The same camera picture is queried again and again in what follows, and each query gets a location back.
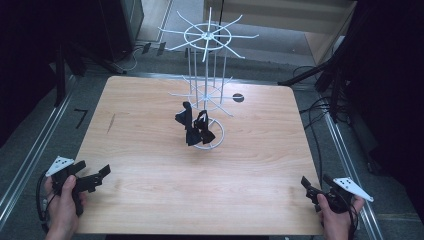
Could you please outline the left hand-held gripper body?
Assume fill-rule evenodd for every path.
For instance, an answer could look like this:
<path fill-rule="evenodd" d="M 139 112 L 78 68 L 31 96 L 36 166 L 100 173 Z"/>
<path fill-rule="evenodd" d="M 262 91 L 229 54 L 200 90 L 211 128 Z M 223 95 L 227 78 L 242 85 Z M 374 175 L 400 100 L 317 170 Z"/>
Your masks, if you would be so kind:
<path fill-rule="evenodd" d="M 69 167 L 76 164 L 74 159 L 65 158 L 58 156 L 46 171 L 45 176 L 50 177 L 52 180 L 53 192 L 60 196 L 62 193 L 63 185 L 69 176 L 75 176 L 76 174 L 69 173 Z M 81 192 L 88 191 L 89 193 L 94 192 L 97 186 L 102 184 L 102 177 L 98 173 L 76 178 L 76 185 L 72 190 L 72 198 L 75 203 L 76 215 L 81 216 L 84 212 L 82 203 L 79 198 Z"/>

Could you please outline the person's right hand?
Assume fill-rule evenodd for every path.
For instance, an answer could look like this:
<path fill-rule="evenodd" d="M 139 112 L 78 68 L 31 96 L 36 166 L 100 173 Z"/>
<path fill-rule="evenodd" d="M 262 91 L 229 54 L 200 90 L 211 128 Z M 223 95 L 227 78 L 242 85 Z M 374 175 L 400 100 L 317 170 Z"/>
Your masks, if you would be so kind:
<path fill-rule="evenodd" d="M 351 230 L 357 220 L 357 214 L 362 210 L 365 200 L 360 196 L 355 196 L 351 207 L 351 213 L 345 212 L 337 214 L 331 210 L 323 194 L 318 194 L 317 199 L 320 207 L 318 216 L 323 225 L 323 235 L 331 233 L 351 235 Z"/>

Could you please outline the metal floor rail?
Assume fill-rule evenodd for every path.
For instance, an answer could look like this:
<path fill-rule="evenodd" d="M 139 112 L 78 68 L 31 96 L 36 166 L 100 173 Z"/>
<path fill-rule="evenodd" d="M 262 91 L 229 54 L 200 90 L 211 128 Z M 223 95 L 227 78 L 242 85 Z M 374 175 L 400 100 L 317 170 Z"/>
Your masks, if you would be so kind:
<path fill-rule="evenodd" d="M 0 148 L 0 233 L 37 170 L 79 81 L 73 74 L 67 78 L 65 97 L 57 107 L 56 91 L 48 93 Z"/>
<path fill-rule="evenodd" d="M 325 115 L 325 121 L 329 129 L 330 135 L 335 144 L 335 148 L 339 155 L 341 165 L 344 169 L 346 177 L 350 177 L 359 187 L 362 187 L 362 183 L 358 176 L 358 172 L 354 166 L 352 155 L 348 150 L 348 146 L 344 141 L 339 125 L 334 123 L 329 114 Z M 372 202 L 369 200 L 365 201 L 363 210 L 360 213 L 361 220 L 364 228 L 368 234 L 370 240 L 384 240 L 382 231 L 377 221 L 376 215 L 372 208 Z"/>

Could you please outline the black metal stand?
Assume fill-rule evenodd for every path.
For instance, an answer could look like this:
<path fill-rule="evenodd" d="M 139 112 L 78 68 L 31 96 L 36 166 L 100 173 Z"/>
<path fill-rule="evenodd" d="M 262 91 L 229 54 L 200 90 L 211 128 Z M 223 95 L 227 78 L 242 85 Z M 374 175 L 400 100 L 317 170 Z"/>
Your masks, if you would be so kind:
<path fill-rule="evenodd" d="M 341 70 L 341 62 L 342 62 L 343 53 L 341 50 L 337 50 L 327 61 L 324 63 L 312 67 L 310 70 L 307 70 L 300 75 L 297 75 L 289 80 L 279 81 L 279 86 L 287 86 L 290 87 L 296 83 L 299 83 L 309 77 L 315 76 L 320 73 L 318 80 L 315 82 L 315 90 L 318 92 L 324 92 L 329 87 L 331 89 L 330 96 L 330 109 L 329 114 L 334 123 L 337 122 L 338 118 L 338 100 L 339 94 L 342 85 L 342 70 Z"/>
<path fill-rule="evenodd" d="M 94 61 L 97 65 L 103 67 L 113 74 L 126 74 L 126 70 L 120 70 L 112 64 L 107 63 L 100 56 L 83 47 L 82 45 L 72 41 L 59 41 L 56 44 L 56 101 L 54 106 L 58 107 L 66 96 L 66 80 L 65 80 L 65 64 L 68 64 L 72 73 L 83 76 L 86 72 L 86 65 L 82 57 L 87 57 Z"/>

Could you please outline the person's left hand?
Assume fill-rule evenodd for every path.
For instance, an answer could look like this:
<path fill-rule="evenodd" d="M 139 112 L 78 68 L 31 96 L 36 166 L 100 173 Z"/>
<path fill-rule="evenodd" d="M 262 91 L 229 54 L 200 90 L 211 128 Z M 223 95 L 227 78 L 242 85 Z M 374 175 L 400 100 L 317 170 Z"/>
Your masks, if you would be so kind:
<path fill-rule="evenodd" d="M 48 177 L 44 183 L 47 199 L 50 202 L 48 212 L 50 215 L 49 232 L 61 232 L 74 234 L 78 229 L 79 217 L 76 215 L 75 203 L 72 198 L 72 190 L 76 185 L 76 177 L 69 176 L 65 181 L 60 196 L 52 192 L 52 180 Z"/>

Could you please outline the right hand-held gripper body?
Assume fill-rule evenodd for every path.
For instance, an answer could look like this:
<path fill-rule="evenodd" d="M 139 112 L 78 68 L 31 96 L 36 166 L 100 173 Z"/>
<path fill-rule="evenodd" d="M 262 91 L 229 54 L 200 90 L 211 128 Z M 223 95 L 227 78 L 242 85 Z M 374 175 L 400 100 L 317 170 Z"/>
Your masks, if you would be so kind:
<path fill-rule="evenodd" d="M 350 177 L 332 179 L 335 187 L 333 189 L 330 188 L 327 193 L 315 187 L 314 192 L 309 192 L 305 189 L 306 197 L 309 198 L 315 206 L 318 206 L 319 204 L 317 199 L 318 194 L 323 194 L 326 197 L 331 210 L 338 214 L 350 210 L 349 204 L 354 195 L 360 196 L 370 202 L 374 201 L 374 198 L 364 191 Z"/>

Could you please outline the black bow tie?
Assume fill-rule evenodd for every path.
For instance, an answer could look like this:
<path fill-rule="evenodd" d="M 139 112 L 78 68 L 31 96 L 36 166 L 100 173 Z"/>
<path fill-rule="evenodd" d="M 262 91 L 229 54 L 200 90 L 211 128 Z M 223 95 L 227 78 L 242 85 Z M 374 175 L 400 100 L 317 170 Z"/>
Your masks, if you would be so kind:
<path fill-rule="evenodd" d="M 215 139 L 215 135 L 209 130 L 209 117 L 206 110 L 202 110 L 198 114 L 194 126 L 200 131 L 203 144 L 211 143 Z"/>
<path fill-rule="evenodd" d="M 187 145 L 193 146 L 201 141 L 200 133 L 199 130 L 193 126 L 191 103 L 184 101 L 182 105 L 184 110 L 175 115 L 175 120 L 185 127 Z"/>

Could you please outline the light wooden cabinet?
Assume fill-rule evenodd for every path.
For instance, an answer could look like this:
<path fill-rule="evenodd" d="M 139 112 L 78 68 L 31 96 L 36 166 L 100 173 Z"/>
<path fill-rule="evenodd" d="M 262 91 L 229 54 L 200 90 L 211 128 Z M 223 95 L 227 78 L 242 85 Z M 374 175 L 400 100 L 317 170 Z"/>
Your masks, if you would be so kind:
<path fill-rule="evenodd" d="M 204 17 L 229 22 L 242 15 L 241 24 L 289 29 L 306 33 L 316 64 L 325 61 L 341 35 L 345 35 L 355 0 L 202 0 Z"/>

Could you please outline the dark cabinet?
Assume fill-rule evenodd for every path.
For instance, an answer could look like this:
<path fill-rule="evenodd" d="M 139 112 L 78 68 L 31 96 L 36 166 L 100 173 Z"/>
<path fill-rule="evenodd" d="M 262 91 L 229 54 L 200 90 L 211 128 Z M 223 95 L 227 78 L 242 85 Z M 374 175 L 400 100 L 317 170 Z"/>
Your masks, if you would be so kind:
<path fill-rule="evenodd" d="M 142 0 L 100 0 L 106 30 L 107 59 L 116 62 L 134 48 L 143 19 Z"/>

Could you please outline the white wire display rack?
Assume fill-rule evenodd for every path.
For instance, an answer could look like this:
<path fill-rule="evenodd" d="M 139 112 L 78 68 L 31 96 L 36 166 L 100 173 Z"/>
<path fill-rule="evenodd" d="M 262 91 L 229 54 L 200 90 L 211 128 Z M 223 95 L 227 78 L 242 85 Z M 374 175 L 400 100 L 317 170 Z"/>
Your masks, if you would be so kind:
<path fill-rule="evenodd" d="M 212 20 L 212 8 L 209 8 L 208 19 L 202 23 L 192 23 L 180 13 L 178 13 L 178 16 L 188 24 L 186 30 L 176 31 L 160 28 L 160 31 L 178 34 L 184 39 L 184 43 L 173 47 L 173 50 L 181 48 L 186 50 L 188 75 L 182 76 L 182 79 L 188 84 L 188 92 L 170 93 L 170 95 L 184 97 L 184 101 L 191 103 L 193 126 L 198 114 L 202 110 L 207 111 L 209 130 L 215 135 L 215 139 L 208 144 L 203 144 L 201 139 L 193 147 L 211 150 L 224 141 L 225 129 L 222 123 L 216 118 L 210 117 L 209 113 L 220 110 L 232 117 L 232 114 L 223 107 L 224 100 L 233 100 L 232 96 L 234 95 L 226 96 L 224 94 L 224 88 L 232 81 L 232 77 L 226 77 L 227 53 L 230 52 L 243 59 L 243 56 L 233 50 L 230 44 L 234 39 L 254 39 L 256 35 L 246 36 L 231 33 L 229 27 L 238 23 L 242 15 L 224 25 Z"/>

